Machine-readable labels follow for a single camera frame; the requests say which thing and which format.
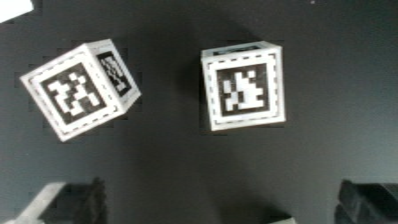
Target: cube face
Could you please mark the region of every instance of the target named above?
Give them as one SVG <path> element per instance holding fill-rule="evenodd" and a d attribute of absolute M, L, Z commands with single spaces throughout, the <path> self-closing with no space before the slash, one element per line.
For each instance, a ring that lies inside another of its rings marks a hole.
<path fill-rule="evenodd" d="M 280 47 L 266 42 L 202 51 L 211 130 L 284 121 Z"/>
<path fill-rule="evenodd" d="M 121 106 L 129 108 L 140 96 L 138 87 L 131 78 L 131 74 L 122 63 L 121 55 L 110 40 L 89 43 L 90 52 L 97 60 L 97 66 L 106 76 L 106 83 L 117 95 Z"/>
<path fill-rule="evenodd" d="M 122 61 L 113 60 L 108 64 L 108 67 L 105 66 L 110 70 L 108 73 L 117 76 Z M 21 77 L 62 141 L 126 112 L 128 107 L 124 106 L 131 104 L 122 102 L 122 97 L 128 96 L 133 87 L 135 98 L 128 101 L 133 101 L 140 95 L 135 84 L 131 85 L 126 81 L 129 73 L 122 73 L 126 80 L 121 79 L 119 83 L 110 81 L 108 73 L 99 65 L 89 45 L 81 45 Z"/>

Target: dark object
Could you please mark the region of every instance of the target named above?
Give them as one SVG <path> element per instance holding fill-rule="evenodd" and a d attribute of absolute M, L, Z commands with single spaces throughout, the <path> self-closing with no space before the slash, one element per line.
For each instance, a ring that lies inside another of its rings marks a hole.
<path fill-rule="evenodd" d="M 353 184 L 343 181 L 336 224 L 398 223 L 398 185 Z"/>
<path fill-rule="evenodd" d="M 105 224 L 105 185 L 67 184 L 39 217 L 46 224 Z"/>

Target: white border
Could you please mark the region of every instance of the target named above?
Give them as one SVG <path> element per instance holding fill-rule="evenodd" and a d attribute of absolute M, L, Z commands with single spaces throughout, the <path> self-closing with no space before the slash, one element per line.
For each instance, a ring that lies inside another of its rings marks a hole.
<path fill-rule="evenodd" d="M 71 124 L 65 124 L 39 83 L 44 79 L 57 75 L 57 72 L 65 70 L 78 63 L 83 64 L 83 67 L 87 69 L 92 84 L 97 88 L 106 107 L 99 111 L 96 111 L 85 118 L 76 120 Z M 89 48 L 81 45 L 21 77 L 23 84 L 26 86 L 42 114 L 57 132 L 60 141 L 71 139 L 122 114 L 121 107 L 115 104 L 113 96 L 108 93 L 110 90 L 105 85 L 106 83 L 103 82 L 101 75 L 97 75 L 101 71 L 96 69 L 96 66 L 92 64 L 94 63 Z"/>
<path fill-rule="evenodd" d="M 115 49 L 113 42 L 112 42 L 110 39 L 106 39 L 106 40 L 101 40 L 97 42 L 89 43 L 87 44 L 87 47 L 90 49 L 90 54 L 92 54 L 92 58 L 94 58 L 94 61 L 96 61 L 94 63 L 96 63 L 97 68 L 101 70 L 103 77 L 106 78 L 108 89 L 112 90 L 112 93 L 117 96 L 117 100 L 119 100 L 119 103 L 121 103 L 121 107 L 122 107 L 122 110 L 126 112 L 128 111 L 128 108 L 133 105 L 135 100 L 140 97 L 140 90 L 138 90 L 138 86 L 137 86 L 135 81 L 133 81 L 133 76 L 131 76 L 131 73 L 128 71 L 126 64 L 122 62 L 122 58 L 121 58 L 121 55 L 119 55 L 119 52 L 117 52 L 117 49 Z M 101 63 L 97 61 L 97 55 L 101 53 L 108 52 L 108 51 L 112 51 L 112 53 L 113 53 L 113 57 L 115 57 L 115 60 L 117 60 L 119 66 L 121 66 L 121 70 L 124 72 L 124 76 L 126 76 L 126 79 L 128 79 L 128 83 L 131 85 L 131 89 L 129 89 L 128 93 L 124 94 L 124 96 L 121 98 L 119 98 L 119 93 L 115 91 L 112 82 L 108 80 L 108 75 L 106 75 L 106 72 L 103 70 Z"/>
<path fill-rule="evenodd" d="M 282 91 L 282 62 L 280 62 L 280 47 L 270 43 L 256 42 L 229 46 L 227 49 L 240 47 L 261 46 L 254 49 L 231 54 L 213 55 L 215 51 L 225 48 L 215 48 L 202 51 L 202 70 L 204 70 L 204 84 L 206 84 L 206 97 L 208 97 L 208 113 L 211 131 L 270 124 L 286 121 L 284 116 L 284 91 Z M 270 111 L 254 112 L 241 115 L 222 117 L 220 114 L 220 101 L 218 101 L 218 84 L 217 84 L 217 70 L 250 66 L 266 63 L 268 74 L 268 97 L 270 97 Z"/>

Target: black surface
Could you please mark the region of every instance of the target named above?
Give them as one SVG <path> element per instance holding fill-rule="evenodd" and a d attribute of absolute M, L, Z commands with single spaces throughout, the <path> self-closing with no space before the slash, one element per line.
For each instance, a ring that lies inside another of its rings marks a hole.
<path fill-rule="evenodd" d="M 259 223 L 268 208 L 298 223 L 332 224 L 341 179 L 398 182 L 398 2 L 35 4 L 0 24 L 0 221 L 48 182 L 97 176 L 110 224 Z M 60 144 L 19 76 L 106 38 L 142 105 Z M 259 40 L 282 46 L 288 122 L 211 133 L 201 50 Z"/>

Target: gray floor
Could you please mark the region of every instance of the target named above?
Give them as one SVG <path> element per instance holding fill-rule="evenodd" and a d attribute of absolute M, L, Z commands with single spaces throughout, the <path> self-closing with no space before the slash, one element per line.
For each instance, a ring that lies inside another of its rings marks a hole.
<path fill-rule="evenodd" d="M 48 182 L 103 178 L 108 223 L 332 224 L 343 178 L 398 183 L 398 3 L 35 0 L 0 24 L 0 222 Z M 19 76 L 112 38 L 144 93 L 124 116 L 57 140 Z M 284 50 L 288 122 L 208 131 L 199 51 Z"/>

